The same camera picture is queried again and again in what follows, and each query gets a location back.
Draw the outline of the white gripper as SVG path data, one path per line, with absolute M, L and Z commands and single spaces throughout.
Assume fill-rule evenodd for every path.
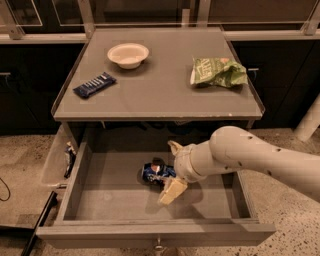
M 174 155 L 174 170 L 178 178 L 169 177 L 163 180 L 164 187 L 158 198 L 159 205 L 171 204 L 187 189 L 188 183 L 206 179 L 206 176 L 196 172 L 191 161 L 191 157 L 197 153 L 207 152 L 205 143 L 182 146 L 169 140 L 168 145 Z

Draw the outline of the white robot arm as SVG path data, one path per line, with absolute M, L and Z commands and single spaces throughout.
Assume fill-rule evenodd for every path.
M 158 202 L 171 204 L 190 183 L 212 175 L 256 171 L 317 201 L 320 199 L 320 156 L 269 144 L 235 126 L 215 130 L 200 144 L 182 146 L 170 140 L 176 176 L 165 182 Z

